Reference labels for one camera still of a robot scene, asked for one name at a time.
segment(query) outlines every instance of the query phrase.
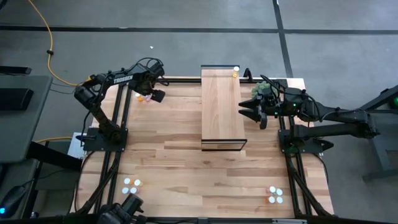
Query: yellow cable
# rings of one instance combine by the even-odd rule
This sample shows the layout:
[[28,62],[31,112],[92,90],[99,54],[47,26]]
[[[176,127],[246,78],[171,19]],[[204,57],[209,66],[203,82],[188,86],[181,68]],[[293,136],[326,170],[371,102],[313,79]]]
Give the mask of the yellow cable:
[[72,139],[72,137],[56,137],[56,138],[41,139],[41,140],[36,141],[36,143],[42,143],[45,141],[63,140],[63,139]]
[[[28,1],[29,1],[29,3],[32,5],[32,7],[35,9],[35,11],[38,13],[38,15],[42,18],[42,20],[43,20],[45,26],[47,27],[47,30],[49,31],[50,40],[51,40],[50,50],[52,51],[53,38],[52,38],[52,33],[51,33],[51,30],[50,30],[50,27],[49,27],[49,25],[47,24],[47,22],[45,21],[43,15],[42,15],[42,14],[40,13],[40,11],[36,8],[36,6],[33,4],[33,2],[32,2],[31,0],[28,0]],[[68,85],[71,85],[71,86],[78,86],[78,84],[70,83],[70,82],[67,82],[67,81],[63,80],[62,78],[58,77],[58,76],[52,71],[52,69],[51,69],[51,64],[50,64],[50,63],[51,63],[51,57],[52,57],[52,55],[49,54],[49,59],[47,60],[47,68],[49,69],[50,73],[51,73],[55,78],[57,78],[58,80],[60,80],[61,82],[65,83],[65,84],[68,84]]]

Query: wooden board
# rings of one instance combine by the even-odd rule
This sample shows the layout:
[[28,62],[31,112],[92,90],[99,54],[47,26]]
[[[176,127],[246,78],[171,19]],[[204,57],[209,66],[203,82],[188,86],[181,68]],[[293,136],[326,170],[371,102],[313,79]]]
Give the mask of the wooden board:
[[233,69],[201,71],[201,135],[204,150],[241,149],[246,142],[239,79]]
[[[289,86],[305,88],[300,78],[287,80]],[[250,98],[253,86],[241,85],[242,100]],[[156,87],[166,92],[160,104],[140,103],[132,97],[128,144],[119,166],[114,202],[122,203],[127,197],[121,190],[128,177],[143,181],[138,196],[144,200],[144,215],[148,217],[294,216],[285,159],[278,147],[277,119],[269,117],[267,129],[260,130],[258,124],[244,117],[248,143],[240,152],[202,152],[200,84]],[[102,108],[109,117],[116,92],[116,86],[110,88],[103,101]],[[83,169],[78,208],[98,185],[103,157],[103,152],[94,153]],[[322,163],[311,154],[302,157],[309,189],[333,213]],[[282,204],[266,203],[272,185],[284,191]],[[108,188],[104,192],[105,203]],[[301,190],[297,193],[304,211]]]

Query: concrete floor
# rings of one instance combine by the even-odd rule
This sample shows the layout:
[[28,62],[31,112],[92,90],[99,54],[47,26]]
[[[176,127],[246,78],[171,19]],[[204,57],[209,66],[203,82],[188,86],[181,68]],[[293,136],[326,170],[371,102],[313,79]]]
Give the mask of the concrete floor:
[[[277,28],[272,0],[34,2],[51,26]],[[398,2],[394,0],[279,0],[279,6],[285,29],[398,29]],[[0,11],[0,25],[43,23],[27,1],[16,0]],[[161,58],[168,75],[197,76],[202,64],[239,64],[255,75],[286,77],[278,34],[53,34],[53,70],[74,83],[93,73],[128,67],[141,57]],[[286,40],[293,76],[304,78],[307,91],[328,106],[357,108],[397,84],[398,35],[287,34]],[[46,32],[0,31],[0,64],[28,66],[33,75],[50,75],[45,53],[49,44]],[[35,139],[80,131],[85,113],[72,95],[50,92]],[[362,175],[376,171],[368,142],[352,137],[330,140],[335,147],[325,153],[324,159],[335,213],[346,218],[398,222],[398,178],[365,184]]]

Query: wooden table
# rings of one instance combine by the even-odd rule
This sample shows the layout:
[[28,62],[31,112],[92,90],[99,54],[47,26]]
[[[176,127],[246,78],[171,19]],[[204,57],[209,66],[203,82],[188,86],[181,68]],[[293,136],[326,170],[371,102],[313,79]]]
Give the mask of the wooden table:
[[[301,78],[288,78],[289,86],[305,88]],[[254,84],[241,84],[242,100],[251,97]],[[284,155],[279,150],[278,119],[268,126],[244,118],[248,143],[240,152],[201,152],[201,86],[171,83],[156,88],[166,92],[163,102],[138,102],[132,96],[127,127],[129,137],[122,154],[114,202],[122,203],[126,177],[141,179],[137,194],[147,217],[293,217]],[[117,87],[110,88],[102,109],[111,117]],[[120,124],[124,97],[119,111]],[[87,161],[78,190],[80,208],[98,185],[103,152]],[[333,213],[322,163],[303,154],[307,184],[324,208]],[[284,191],[282,204],[268,204],[270,186]],[[304,211],[302,192],[297,191]],[[108,197],[104,191],[103,203]]]

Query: wooden block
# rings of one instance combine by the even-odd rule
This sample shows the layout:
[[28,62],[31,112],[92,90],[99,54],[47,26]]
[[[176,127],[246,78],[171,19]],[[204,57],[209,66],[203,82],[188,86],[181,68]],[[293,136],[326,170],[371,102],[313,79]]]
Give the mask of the wooden block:
[[239,79],[232,69],[201,71],[201,139],[204,151],[241,150],[247,142]]

